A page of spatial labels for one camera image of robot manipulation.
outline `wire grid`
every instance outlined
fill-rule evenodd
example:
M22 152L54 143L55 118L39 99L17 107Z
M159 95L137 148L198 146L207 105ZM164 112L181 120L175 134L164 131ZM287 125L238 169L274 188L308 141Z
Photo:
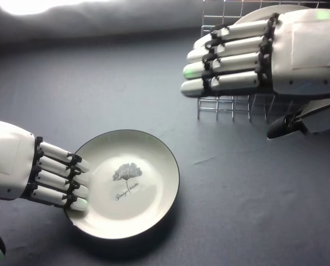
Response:
M330 1L299 0L204 0L201 37L218 24L232 25L245 15L264 7L280 4L296 4L309 8L328 8ZM221 96L198 98L197 118L201 111L214 111L216 120L220 111L231 112L234 121L237 113L248 115L251 122L253 114L264 114L267 123L272 116L281 116L298 109L304 102L287 101L273 94L255 94L248 96Z

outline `dish rack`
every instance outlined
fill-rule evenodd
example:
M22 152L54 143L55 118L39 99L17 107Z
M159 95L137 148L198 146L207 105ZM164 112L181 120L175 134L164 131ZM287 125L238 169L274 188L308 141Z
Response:
M328 8L330 1L299 0L204 0L201 37L218 24L232 25L245 15L264 7L296 4L309 8ZM201 111L214 111L216 120L220 112L231 112L234 121L236 114L245 114L251 122L254 114L264 115L269 124L273 117L279 117L297 110L304 102L290 101L273 94L255 94L248 96L221 96L197 99L197 118Z

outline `plate logo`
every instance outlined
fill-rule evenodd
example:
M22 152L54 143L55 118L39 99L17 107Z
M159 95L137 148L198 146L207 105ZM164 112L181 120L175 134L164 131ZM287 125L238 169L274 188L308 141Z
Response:
M117 194L116 200L118 201L122 197L126 197L126 195L129 193L131 194L131 190L135 188L138 183L134 183L130 187L128 186L128 180L133 178L133 177L138 177L141 176L143 172L141 169L135 164L135 163L125 163L121 165L118 170L115 171L113 175L113 181L118 181L118 180L125 180L126 188L128 189L127 191L123 192L122 194Z

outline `plate rim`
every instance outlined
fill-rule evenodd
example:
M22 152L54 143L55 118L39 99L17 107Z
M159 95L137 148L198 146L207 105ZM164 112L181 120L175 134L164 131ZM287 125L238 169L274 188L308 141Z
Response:
M176 201L176 199L177 199L177 197L178 197L178 193L179 193L179 190L180 190L180 183L181 183L181 173L180 173L180 168L179 168L179 165L178 165L177 159L176 159L175 155L173 154L173 152L171 151L171 149L170 149L170 148L169 148L169 147L168 147L168 146L167 146L162 140L160 140L158 137L156 137L156 136L154 136L154 135L152 135L152 134L150 134L150 133L147 133L147 132L145 132L145 131L142 131L142 130L137 130L137 129L116 129L116 130L111 130L111 131L108 131L108 132L105 132L105 133L99 134L98 136L93 137L93 138L90 139L89 141L85 142L80 148L78 148L78 149L76 150L75 154L77 154L77 152L78 152L80 149L82 149L83 146L85 146L87 143L93 141L93 140L96 139L97 137L100 137L100 136L103 136L103 135L105 135L105 134L109 134L109 133L112 133L112 132L117 132L117 131L136 131L136 132L140 132L140 133L143 133L143 134L147 134L147 135L150 135L151 137L154 137L155 139L159 140L163 145L165 145L165 147L170 151L172 157L175 159L175 162L176 162L177 171L178 171L178 186L177 186L177 191L176 191L176 195L175 195L175 197L174 197L174 200L172 201L171 206L169 207L168 210L166 210L166 212L164 213L164 215L163 215L163 216L162 216L157 222L155 222L152 226L150 226L149 228L147 228L147 229L145 229L145 230L143 230L143 231L141 231L141 232L139 232L139 233L136 233L136 234L132 234L132 235L130 235L130 236L127 236L127 237L121 237L121 238L105 238L105 237L95 236L94 234L90 234L90 233L86 232L85 230L82 230L80 227L74 225L74 223L71 221L70 217L69 217L68 214L67 214L67 210L64 208L64 213L65 213L65 215L66 215L68 221L69 221L74 227L76 227L78 230L80 230L80 231L82 231L82 232L84 232L84 233L86 233L87 235L92 236L92 237L96 237L96 238L99 238L99 239L106 239L106 240L114 240L114 241L116 241L116 240L121 240L121 239L129 239L129 238L131 238L131 237L136 237L136 236L138 236L138 235L140 235L140 234L142 234L142 233L144 233L144 232L146 232L146 231L152 229L153 227L155 227L155 226L156 226L156 225L157 225L157 224L158 224L158 223L159 223L159 222L160 222L160 221L161 221L161 220L162 220L162 219L168 214L168 212L173 208L174 203L175 203L175 201Z

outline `scratch on table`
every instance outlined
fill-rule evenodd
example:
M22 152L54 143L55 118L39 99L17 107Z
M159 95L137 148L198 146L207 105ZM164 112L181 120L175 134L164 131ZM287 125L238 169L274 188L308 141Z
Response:
M215 156L213 156L213 157L209 157L209 158L207 158L207 159L204 159L204 160L201 160L201 161L195 162L195 163L193 163L193 165L199 165L200 163L210 161L211 159L214 159L214 158L215 158Z

